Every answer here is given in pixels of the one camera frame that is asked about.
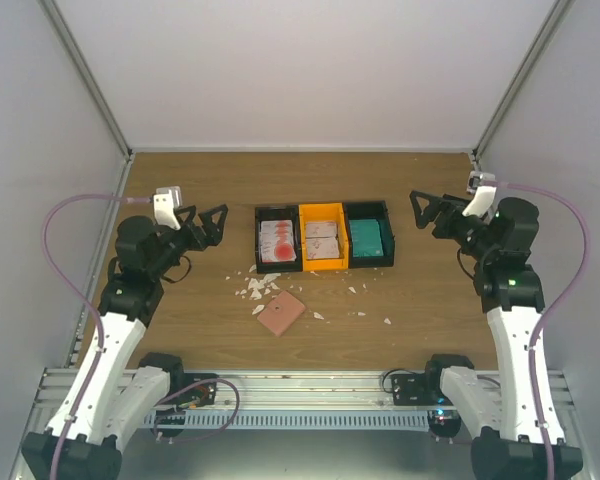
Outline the red white credit card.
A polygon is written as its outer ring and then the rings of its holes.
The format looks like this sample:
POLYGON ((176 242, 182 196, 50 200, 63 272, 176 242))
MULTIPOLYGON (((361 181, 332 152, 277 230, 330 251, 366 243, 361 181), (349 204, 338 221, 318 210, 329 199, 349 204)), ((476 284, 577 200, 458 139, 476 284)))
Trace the red white credit card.
POLYGON ((263 263, 296 260, 294 229, 291 220, 266 220, 260 223, 259 253, 263 263))

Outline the pink card holder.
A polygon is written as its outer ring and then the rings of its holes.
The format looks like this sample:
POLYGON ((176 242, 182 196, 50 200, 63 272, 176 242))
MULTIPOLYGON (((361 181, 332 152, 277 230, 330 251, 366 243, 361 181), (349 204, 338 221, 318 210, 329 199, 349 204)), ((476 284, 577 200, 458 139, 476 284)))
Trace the pink card holder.
POLYGON ((276 337, 281 337, 305 312, 306 306, 287 291, 273 298, 257 316, 258 321, 276 337))

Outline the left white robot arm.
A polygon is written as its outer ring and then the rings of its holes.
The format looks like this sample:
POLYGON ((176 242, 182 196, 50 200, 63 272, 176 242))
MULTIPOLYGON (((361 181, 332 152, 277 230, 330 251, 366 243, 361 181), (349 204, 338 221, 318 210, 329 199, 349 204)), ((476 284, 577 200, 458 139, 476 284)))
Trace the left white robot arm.
POLYGON ((168 272, 187 252, 223 239, 226 205, 204 212, 165 195, 154 216, 132 216, 117 228, 115 255, 93 314, 96 326, 79 371, 41 433, 29 432, 21 454, 36 479, 115 479, 122 454, 145 417, 157 420, 211 405, 222 379, 185 373, 179 357, 149 353, 125 389, 119 381, 164 294, 168 272))

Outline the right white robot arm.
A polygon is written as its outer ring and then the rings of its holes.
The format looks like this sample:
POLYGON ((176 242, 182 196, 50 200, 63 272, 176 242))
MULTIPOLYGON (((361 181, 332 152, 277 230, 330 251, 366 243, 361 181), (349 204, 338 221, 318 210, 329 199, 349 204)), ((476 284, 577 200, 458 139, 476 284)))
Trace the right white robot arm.
POLYGON ((476 371, 454 357, 431 361, 423 384, 431 403, 449 401, 469 431, 471 465, 478 479, 571 479, 584 466, 568 445, 556 414, 544 355, 545 301, 529 264, 539 230, 538 208, 506 197, 485 217, 495 190, 480 187, 472 200, 420 191, 409 195, 418 228, 455 241, 475 261, 473 284, 494 339, 500 397, 484 390, 476 371))

